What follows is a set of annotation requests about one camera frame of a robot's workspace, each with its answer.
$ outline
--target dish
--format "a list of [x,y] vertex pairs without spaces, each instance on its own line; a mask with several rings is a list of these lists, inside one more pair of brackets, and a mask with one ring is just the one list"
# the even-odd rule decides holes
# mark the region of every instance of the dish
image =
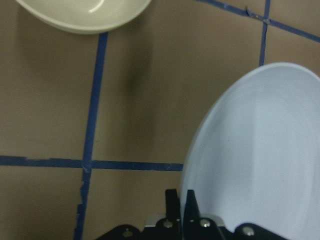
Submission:
[[16,0],[43,22],[77,34],[97,34],[137,17],[151,0]]
[[254,223],[292,240],[320,236],[320,78],[273,63],[240,78],[210,109],[183,167],[180,201],[230,231]]

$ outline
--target bowl rim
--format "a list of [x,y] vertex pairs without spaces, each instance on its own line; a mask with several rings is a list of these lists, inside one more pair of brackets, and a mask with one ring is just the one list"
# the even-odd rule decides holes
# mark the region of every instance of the bowl rim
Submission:
[[107,24],[107,25],[98,25],[98,26],[83,26],[83,25],[76,25],[76,24],[70,24],[65,23],[60,20],[56,20],[55,18],[49,17],[37,10],[35,10],[32,6],[27,4],[24,0],[16,0],[23,8],[25,8],[27,11],[32,13],[34,16],[38,17],[40,20],[54,25],[55,27],[60,27],[60,29],[63,29],[68,32],[74,32],[74,33],[102,33],[107,32],[109,30],[115,29],[117,27],[120,27],[134,18],[136,18],[139,14],[141,14],[149,5],[151,0],[144,0],[144,3],[140,6],[140,8],[135,11],[133,14],[129,15],[128,17],[124,18],[121,21],[118,21],[113,24]]

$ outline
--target blue tape line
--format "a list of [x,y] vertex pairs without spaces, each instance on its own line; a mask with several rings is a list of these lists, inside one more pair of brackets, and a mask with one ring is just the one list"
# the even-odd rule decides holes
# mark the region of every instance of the blue tape line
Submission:
[[81,240],[85,225],[85,216],[88,203],[88,194],[90,188],[90,179],[92,171],[92,152],[95,140],[95,130],[97,123],[97,114],[99,107],[99,98],[101,90],[102,76],[104,72],[105,55],[108,41],[108,33],[99,35],[98,47],[95,59],[95,68],[91,90],[90,108],[86,126],[83,159],[82,159],[82,187],[80,195],[82,203],[77,207],[76,227],[74,229],[74,240]]
[[0,166],[47,167],[47,168],[82,168],[81,160],[50,158],[27,159],[22,156],[0,156]]
[[228,5],[226,3],[220,2],[220,1],[216,1],[216,0],[197,0],[198,2],[203,2],[203,3],[207,3],[207,4],[211,4],[219,9],[223,9],[226,10],[228,12],[234,13],[234,14],[238,14],[240,16],[244,16],[244,17],[248,17],[248,13],[245,10],[242,10],[240,8],[237,8],[235,6],[231,6]]
[[274,26],[274,27],[279,28],[279,29],[282,29],[282,30],[285,30],[285,31],[290,32],[292,34],[296,34],[296,35],[299,35],[299,36],[302,36],[302,37],[305,37],[307,39],[310,39],[310,40],[313,40],[313,41],[316,41],[316,42],[320,43],[320,37],[319,36],[313,35],[311,33],[307,33],[305,31],[299,30],[299,29],[294,28],[292,26],[288,26],[288,25],[283,24],[281,22],[278,22],[278,21],[275,21],[275,20],[271,19],[269,25]]
[[[269,18],[270,1],[271,0],[265,0],[264,19],[268,19]],[[263,22],[263,24],[262,24],[261,46],[260,46],[260,56],[259,56],[259,66],[262,66],[262,65],[265,64],[267,30],[268,30],[268,24]]]
[[128,162],[128,161],[92,161],[94,169],[113,170],[144,170],[144,171],[174,171],[180,172],[183,164],[178,163],[153,163],[153,162]]

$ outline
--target white plate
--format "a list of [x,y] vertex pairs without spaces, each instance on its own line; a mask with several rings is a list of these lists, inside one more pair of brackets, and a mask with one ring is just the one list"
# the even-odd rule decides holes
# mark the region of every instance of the white plate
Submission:
[[58,29],[96,34],[138,16],[151,0],[16,0],[31,14]]
[[202,122],[183,167],[202,214],[292,240],[320,238],[320,79],[292,63],[238,80]]

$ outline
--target silver screw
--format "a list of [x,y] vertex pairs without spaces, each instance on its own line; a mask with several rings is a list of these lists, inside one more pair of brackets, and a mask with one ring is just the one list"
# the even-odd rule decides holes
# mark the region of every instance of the silver screw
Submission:
[[130,238],[130,237],[132,237],[133,234],[134,234],[134,233],[133,233],[132,231],[130,231],[129,228],[127,228],[127,229],[125,230],[125,232],[122,234],[122,236],[123,236],[124,238]]
[[250,227],[250,226],[245,226],[244,228],[242,228],[242,232],[243,232],[244,235],[246,235],[246,236],[253,236],[253,235],[255,235],[255,231],[254,231],[253,228]]
[[210,227],[210,221],[208,219],[202,218],[200,220],[200,226],[204,228]]
[[167,228],[167,229],[172,228],[173,225],[174,225],[174,224],[173,224],[172,222],[170,222],[169,220],[166,220],[166,221],[163,222],[163,226],[164,226],[165,228]]

